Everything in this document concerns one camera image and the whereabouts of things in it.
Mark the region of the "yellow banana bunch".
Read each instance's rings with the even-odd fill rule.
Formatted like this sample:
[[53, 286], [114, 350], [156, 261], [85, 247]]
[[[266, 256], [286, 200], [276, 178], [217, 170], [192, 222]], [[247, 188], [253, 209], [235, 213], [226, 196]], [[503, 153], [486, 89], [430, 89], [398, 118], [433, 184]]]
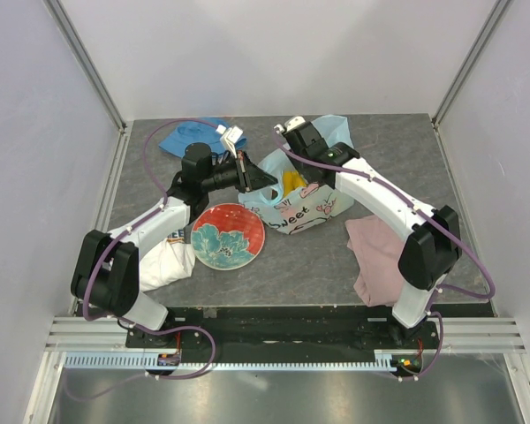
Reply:
[[307, 186], [305, 179], [296, 170], [287, 170], [283, 173], [283, 189], [284, 197], [287, 197], [291, 192], [298, 188]]

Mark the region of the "light blue plastic bag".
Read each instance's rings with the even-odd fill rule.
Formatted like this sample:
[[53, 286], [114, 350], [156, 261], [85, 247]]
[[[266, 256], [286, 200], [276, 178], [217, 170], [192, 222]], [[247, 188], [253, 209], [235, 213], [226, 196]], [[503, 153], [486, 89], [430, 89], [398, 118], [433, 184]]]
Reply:
[[258, 167], [277, 178], [277, 183], [241, 193], [238, 201], [268, 227], [283, 234], [297, 234], [325, 223], [354, 204], [351, 196], [328, 185], [290, 183], [287, 177], [296, 169], [282, 149], [275, 149], [258, 163]]

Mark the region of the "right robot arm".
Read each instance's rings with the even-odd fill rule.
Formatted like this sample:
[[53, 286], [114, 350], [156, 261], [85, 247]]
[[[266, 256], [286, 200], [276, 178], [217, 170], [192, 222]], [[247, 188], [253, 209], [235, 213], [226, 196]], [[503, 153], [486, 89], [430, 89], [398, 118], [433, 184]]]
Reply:
[[351, 196], [384, 221], [403, 241], [397, 267], [404, 279], [396, 320], [387, 337], [404, 348], [419, 336], [430, 299], [461, 256], [458, 213], [449, 206], [435, 208], [419, 201], [377, 172], [345, 142], [329, 145], [313, 123], [294, 117], [274, 129], [280, 146], [308, 182], [323, 183]]

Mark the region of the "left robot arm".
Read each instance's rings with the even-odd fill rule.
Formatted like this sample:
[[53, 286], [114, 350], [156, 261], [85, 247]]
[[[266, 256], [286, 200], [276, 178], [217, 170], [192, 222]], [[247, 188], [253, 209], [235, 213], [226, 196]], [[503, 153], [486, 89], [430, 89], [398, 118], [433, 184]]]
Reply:
[[92, 321], [112, 315], [146, 329], [146, 338], [166, 347], [176, 337], [169, 310], [140, 291], [140, 261], [172, 232], [195, 221], [209, 203], [209, 193], [229, 187], [249, 193], [276, 184], [242, 151], [218, 163], [210, 146], [189, 145], [181, 170], [163, 197], [135, 221], [109, 232], [90, 231], [84, 238], [71, 282], [82, 313]]

